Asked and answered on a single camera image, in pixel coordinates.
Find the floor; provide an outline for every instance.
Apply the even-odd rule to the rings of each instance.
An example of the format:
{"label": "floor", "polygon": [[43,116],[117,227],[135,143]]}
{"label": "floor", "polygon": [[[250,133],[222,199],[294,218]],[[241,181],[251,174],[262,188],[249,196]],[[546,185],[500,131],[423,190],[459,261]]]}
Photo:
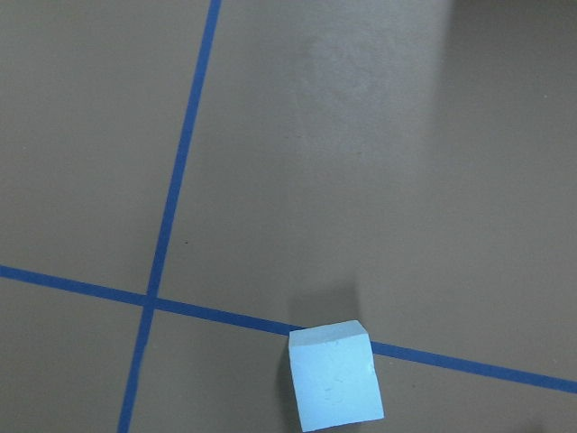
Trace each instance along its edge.
{"label": "floor", "polygon": [[358,318],[330,431],[574,432],[576,21],[3,2],[0,431],[300,431],[289,330]]}

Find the white cube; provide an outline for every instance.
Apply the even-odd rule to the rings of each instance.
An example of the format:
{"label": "white cube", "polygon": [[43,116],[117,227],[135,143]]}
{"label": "white cube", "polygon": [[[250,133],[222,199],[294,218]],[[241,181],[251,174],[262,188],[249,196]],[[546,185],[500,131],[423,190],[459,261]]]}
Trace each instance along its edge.
{"label": "white cube", "polygon": [[303,431],[384,418],[371,341],[358,320],[292,331],[288,353]]}

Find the blue tape line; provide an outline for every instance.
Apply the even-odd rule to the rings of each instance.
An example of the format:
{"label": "blue tape line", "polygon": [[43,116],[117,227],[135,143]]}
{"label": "blue tape line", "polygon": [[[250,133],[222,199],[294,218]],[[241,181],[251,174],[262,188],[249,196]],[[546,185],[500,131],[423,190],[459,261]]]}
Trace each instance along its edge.
{"label": "blue tape line", "polygon": [[0,277],[28,282],[38,286],[50,287],[53,289],[71,291],[82,295],[94,296],[96,298],[117,300],[126,304],[143,305],[144,295],[132,293],[130,291],[111,289],[87,282],[67,280],[66,278],[54,277],[44,273],[30,272],[23,269],[11,268],[0,265]]}
{"label": "blue tape line", "polygon": [[166,198],[162,222],[160,224],[159,237],[156,243],[151,275],[146,291],[146,300],[142,309],[141,324],[139,325],[138,335],[134,345],[133,360],[131,362],[130,372],[128,373],[123,406],[118,420],[118,433],[127,433],[130,428],[142,359],[151,332],[152,318],[154,316],[154,301],[158,296],[164,263],[166,261],[166,253],[169,248],[170,234],[179,202],[180,188],[182,187],[184,171],[187,165],[192,133],[194,132],[197,120],[198,105],[200,103],[200,95],[202,94],[210,51],[215,37],[216,21],[218,19],[220,5],[221,0],[212,0],[206,14],[205,30],[198,52],[197,67],[188,96],[187,112],[185,113],[182,131],[180,132],[179,147],[177,149],[172,177],[170,178],[169,193]]}
{"label": "blue tape line", "polygon": [[288,336],[290,331],[304,329],[287,323],[275,322],[265,318],[254,318],[244,314],[236,314],[220,309],[209,309],[198,305],[185,304],[169,299],[156,299],[156,309],[168,311],[169,313],[181,314],[192,318],[203,318],[213,322],[225,323],[236,327],[248,327],[258,331],[270,332],[280,336]]}
{"label": "blue tape line", "polygon": [[[295,325],[277,322],[274,320],[255,318],[252,316],[246,316],[244,314],[222,311],[220,309],[209,309],[207,307],[200,307],[198,305],[177,302],[175,300],[158,298],[152,299],[150,301],[150,299],[137,293],[109,289],[107,287],[96,286],[94,284],[67,280],[64,278],[54,277],[37,272],[24,271],[8,266],[0,265],[0,277],[9,280],[29,282],[31,284],[46,286],[53,289],[72,291],[88,296],[95,296],[97,298],[117,300],[119,302],[125,302],[133,305],[143,305],[145,302],[148,302],[146,307],[143,309],[143,312],[146,311],[146,315],[142,314],[142,320],[139,326],[137,342],[135,345],[135,348],[138,348],[140,352],[134,356],[133,359],[142,360],[142,356],[144,354],[143,351],[146,346],[144,339],[148,338],[148,334],[150,333],[153,310],[155,309],[169,313],[180,314],[182,316],[188,316],[191,318],[201,318],[204,320],[224,323],[236,327],[246,327],[249,329],[256,329],[258,331],[270,332],[280,336],[287,336],[289,332],[293,330],[304,329],[303,327],[297,327]],[[413,363],[432,365],[435,367],[446,368],[458,372],[478,374],[480,376],[500,379],[502,381],[518,382],[539,388],[577,394],[576,381],[570,381],[553,376],[546,376],[543,374],[523,372],[520,370],[513,370],[511,368],[478,363],[475,361],[467,361],[460,358],[453,358],[451,356],[438,355],[421,350],[409,349],[398,345],[379,343],[376,341],[372,341],[371,345],[372,351],[376,355],[388,356]],[[136,384],[137,382],[130,382],[131,388],[127,391],[135,395]]]}
{"label": "blue tape line", "polygon": [[459,372],[478,374],[480,376],[492,377],[503,381],[524,383],[527,385],[548,388],[550,390],[570,392],[577,394],[577,382],[559,379],[557,377],[545,376],[542,374],[521,372],[511,368],[499,367],[496,365],[477,363],[465,359],[453,358],[451,356],[431,354],[416,349],[408,349],[397,345],[387,345],[384,343],[371,342],[372,352],[376,355],[384,355],[392,358],[412,361],[414,363],[434,365],[436,367],[447,368]]}

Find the cube side face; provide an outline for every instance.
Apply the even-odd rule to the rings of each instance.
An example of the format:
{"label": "cube side face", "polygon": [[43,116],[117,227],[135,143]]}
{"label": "cube side face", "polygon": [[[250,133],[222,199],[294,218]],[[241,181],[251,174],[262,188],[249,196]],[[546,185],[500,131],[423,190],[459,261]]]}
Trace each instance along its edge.
{"label": "cube side face", "polygon": [[290,332],[290,345],[314,345],[325,341],[333,341],[350,336],[367,334],[367,331],[358,320],[335,323],[333,325],[323,325],[321,327],[311,327],[299,331]]}
{"label": "cube side face", "polygon": [[303,431],[382,419],[368,335],[289,347]]}

